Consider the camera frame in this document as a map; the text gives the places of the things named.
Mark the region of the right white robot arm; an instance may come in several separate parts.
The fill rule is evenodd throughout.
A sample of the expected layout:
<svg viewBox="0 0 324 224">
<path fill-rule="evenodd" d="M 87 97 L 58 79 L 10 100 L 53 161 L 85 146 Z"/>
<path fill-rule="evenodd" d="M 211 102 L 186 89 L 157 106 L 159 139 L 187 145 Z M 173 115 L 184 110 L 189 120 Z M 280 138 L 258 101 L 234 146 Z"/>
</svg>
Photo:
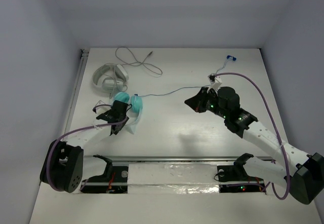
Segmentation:
<svg viewBox="0 0 324 224">
<path fill-rule="evenodd" d="M 231 87 L 218 91 L 202 87 L 184 101 L 196 113 L 207 111 L 223 118 L 226 128 L 238 137 L 260 148 L 276 162 L 266 163 L 251 154 L 234 162 L 234 175 L 240 180 L 249 176 L 263 178 L 281 187 L 298 202 L 308 205 L 323 190 L 323 156 L 309 154 L 268 130 L 258 119 L 240 106 L 239 95 Z"/>
</svg>

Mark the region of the teal over-ear headphones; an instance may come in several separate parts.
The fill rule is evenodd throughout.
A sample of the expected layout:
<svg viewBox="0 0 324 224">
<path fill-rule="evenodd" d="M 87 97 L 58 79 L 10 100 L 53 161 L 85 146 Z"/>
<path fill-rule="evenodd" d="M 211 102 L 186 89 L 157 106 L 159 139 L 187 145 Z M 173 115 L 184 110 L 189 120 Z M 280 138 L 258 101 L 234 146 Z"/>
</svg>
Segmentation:
<svg viewBox="0 0 324 224">
<path fill-rule="evenodd" d="M 135 134 L 137 125 L 140 122 L 142 113 L 143 113 L 142 98 L 139 97 L 137 94 L 130 96 L 126 92 L 118 92 L 114 96 L 114 101 L 120 101 L 120 102 L 124 102 L 124 103 L 129 102 L 130 105 L 132 106 L 131 109 L 132 109 L 133 113 L 137 114 L 137 117 L 136 117 L 135 121 L 133 121 L 132 123 L 127 125 L 127 130 L 130 133 Z"/>
</svg>

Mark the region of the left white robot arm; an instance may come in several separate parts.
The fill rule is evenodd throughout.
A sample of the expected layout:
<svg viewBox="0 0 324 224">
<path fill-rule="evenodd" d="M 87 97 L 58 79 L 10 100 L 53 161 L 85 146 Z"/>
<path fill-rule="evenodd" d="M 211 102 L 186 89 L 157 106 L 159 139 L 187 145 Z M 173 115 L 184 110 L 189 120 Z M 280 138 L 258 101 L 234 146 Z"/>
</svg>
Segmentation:
<svg viewBox="0 0 324 224">
<path fill-rule="evenodd" d="M 129 104 L 116 100 L 110 109 L 96 117 L 95 124 L 72 130 L 55 139 L 49 146 L 40 181 L 58 192 L 74 192 L 82 182 L 84 148 L 118 134 L 129 117 Z"/>
</svg>

